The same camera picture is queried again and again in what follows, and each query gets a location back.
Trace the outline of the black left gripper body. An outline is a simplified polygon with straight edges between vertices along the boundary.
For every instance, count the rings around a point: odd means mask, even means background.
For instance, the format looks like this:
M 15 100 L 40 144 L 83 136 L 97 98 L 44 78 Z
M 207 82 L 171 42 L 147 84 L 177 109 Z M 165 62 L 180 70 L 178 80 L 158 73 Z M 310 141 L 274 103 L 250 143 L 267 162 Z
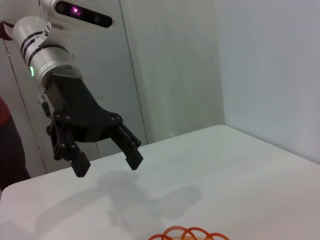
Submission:
M 112 139 L 125 140 L 122 117 L 102 108 L 80 78 L 50 75 L 45 93 L 54 108 L 71 128 L 75 141 L 82 143 Z

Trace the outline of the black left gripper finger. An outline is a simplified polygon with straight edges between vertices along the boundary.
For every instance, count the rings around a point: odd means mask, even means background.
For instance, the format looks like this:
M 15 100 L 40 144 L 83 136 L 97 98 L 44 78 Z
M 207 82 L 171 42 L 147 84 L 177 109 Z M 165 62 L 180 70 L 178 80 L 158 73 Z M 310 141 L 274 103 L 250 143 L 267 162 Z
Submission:
M 125 155 L 125 160 L 130 168 L 135 171 L 143 157 L 138 151 L 141 141 L 123 124 L 113 126 L 109 136 Z
M 83 178 L 91 164 L 84 152 L 76 144 L 72 128 L 61 120 L 60 115 L 48 116 L 51 119 L 46 132 L 50 136 L 53 158 L 57 161 L 71 161 L 71 167 L 78 178 Z

